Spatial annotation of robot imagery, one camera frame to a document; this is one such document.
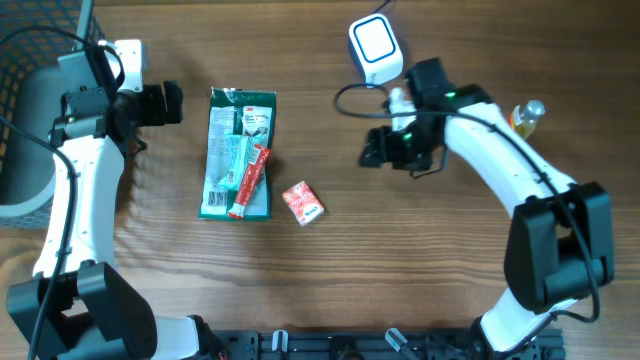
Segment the green white gloves packet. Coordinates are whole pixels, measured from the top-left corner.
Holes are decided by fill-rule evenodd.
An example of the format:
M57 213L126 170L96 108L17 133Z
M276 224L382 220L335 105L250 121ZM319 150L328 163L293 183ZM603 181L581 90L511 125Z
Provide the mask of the green white gloves packet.
M256 143L271 147L276 122L277 95L268 91L214 88L210 99L208 145L202 201L198 217L227 220L238 191L218 186L230 165L228 134L261 137Z

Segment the red sachet stick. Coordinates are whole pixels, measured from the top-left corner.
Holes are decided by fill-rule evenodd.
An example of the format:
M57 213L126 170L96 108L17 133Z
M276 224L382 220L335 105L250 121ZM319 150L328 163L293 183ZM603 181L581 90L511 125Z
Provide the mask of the red sachet stick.
M228 211L228 216L233 219L243 219L247 205L254 193L255 188L260 180L266 162L271 154L268 147L256 144L252 149L249 162L236 194L235 201Z

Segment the yellow liquid bottle silver cap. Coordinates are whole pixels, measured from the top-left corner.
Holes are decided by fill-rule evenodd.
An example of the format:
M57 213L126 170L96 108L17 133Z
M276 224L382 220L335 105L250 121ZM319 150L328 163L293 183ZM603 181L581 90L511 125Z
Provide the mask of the yellow liquid bottle silver cap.
M530 100L516 106L511 112L508 123L523 139L527 139L535 130L538 121L544 116L546 108L540 100Z

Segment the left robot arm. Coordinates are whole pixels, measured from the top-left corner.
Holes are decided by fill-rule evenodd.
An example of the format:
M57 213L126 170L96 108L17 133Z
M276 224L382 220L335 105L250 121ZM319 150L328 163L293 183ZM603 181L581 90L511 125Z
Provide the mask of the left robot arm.
M32 279L7 293L29 358L227 357L201 317L155 315L115 266L116 198L129 143L140 127L180 123L182 101L174 81L68 95L44 145L56 167L46 243Z

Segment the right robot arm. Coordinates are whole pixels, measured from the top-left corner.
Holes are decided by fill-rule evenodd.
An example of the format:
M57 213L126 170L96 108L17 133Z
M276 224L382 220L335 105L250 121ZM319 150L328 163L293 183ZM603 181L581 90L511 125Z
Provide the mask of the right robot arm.
M478 85L457 87L441 62L416 63L406 85L388 93L384 125L368 132L359 163L390 164L419 178L443 164L433 153L455 153L494 192L511 224L504 258L507 287L477 318L454 354L507 359L542 344L547 325L570 316L581 299L597 300L614 277L611 202L595 182L579 184L543 159L508 124Z

